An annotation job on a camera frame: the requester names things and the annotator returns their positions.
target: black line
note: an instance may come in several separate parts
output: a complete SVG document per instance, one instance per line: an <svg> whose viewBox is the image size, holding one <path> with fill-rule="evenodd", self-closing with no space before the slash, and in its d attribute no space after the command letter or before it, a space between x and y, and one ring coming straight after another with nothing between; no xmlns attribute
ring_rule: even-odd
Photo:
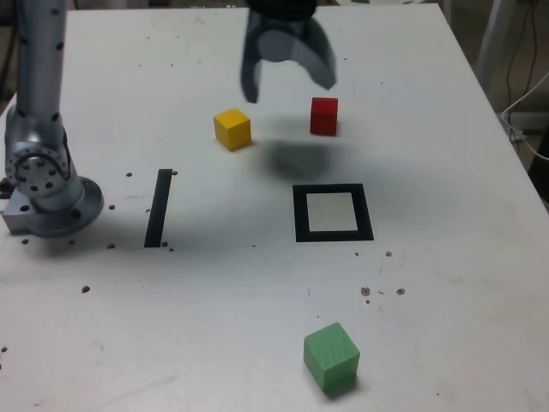
<svg viewBox="0 0 549 412"><path fill-rule="evenodd" d="M160 169L154 188L153 206L151 206L151 213L148 217L145 247L160 247L171 182L172 169Z"/></svg>

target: red cube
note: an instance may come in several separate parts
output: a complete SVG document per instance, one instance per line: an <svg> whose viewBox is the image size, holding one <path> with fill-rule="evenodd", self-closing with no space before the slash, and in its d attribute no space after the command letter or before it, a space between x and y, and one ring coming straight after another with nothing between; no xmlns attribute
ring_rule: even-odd
<svg viewBox="0 0 549 412"><path fill-rule="evenodd" d="M313 97L311 103L311 133L335 136L337 132L337 99Z"/></svg>

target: metal robot base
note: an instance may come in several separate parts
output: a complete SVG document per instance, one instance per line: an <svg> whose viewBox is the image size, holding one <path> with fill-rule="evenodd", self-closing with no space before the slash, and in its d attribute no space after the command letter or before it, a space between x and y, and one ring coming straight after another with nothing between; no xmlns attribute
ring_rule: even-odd
<svg viewBox="0 0 549 412"><path fill-rule="evenodd" d="M12 234L33 234L40 238L64 236L83 229L103 209L100 187L90 179L80 177L84 192L70 208L56 211L37 210L28 197L15 190L3 219Z"/></svg>

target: white table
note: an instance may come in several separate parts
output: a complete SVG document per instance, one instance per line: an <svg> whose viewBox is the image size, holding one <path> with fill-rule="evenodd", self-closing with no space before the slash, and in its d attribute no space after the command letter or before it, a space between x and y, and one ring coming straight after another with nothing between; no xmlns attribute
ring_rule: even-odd
<svg viewBox="0 0 549 412"><path fill-rule="evenodd" d="M116 208L64 239L0 227L0 410L547 408L549 221L438 6L317 18L338 84L266 64L253 106L245 10L69 13L69 145ZM318 95L338 137L308 132ZM212 116L233 106L255 145L229 153ZM142 247L159 168L173 252ZM375 241L296 243L297 183L363 184ZM362 355L330 399L302 356L333 322Z"/></svg>

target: yellow cube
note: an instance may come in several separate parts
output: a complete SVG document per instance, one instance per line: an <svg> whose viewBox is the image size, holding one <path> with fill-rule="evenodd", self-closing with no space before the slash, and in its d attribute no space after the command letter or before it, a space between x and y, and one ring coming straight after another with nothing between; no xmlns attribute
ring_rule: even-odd
<svg viewBox="0 0 549 412"><path fill-rule="evenodd" d="M239 110L231 109L214 116L215 137L228 150L251 143L250 120Z"/></svg>

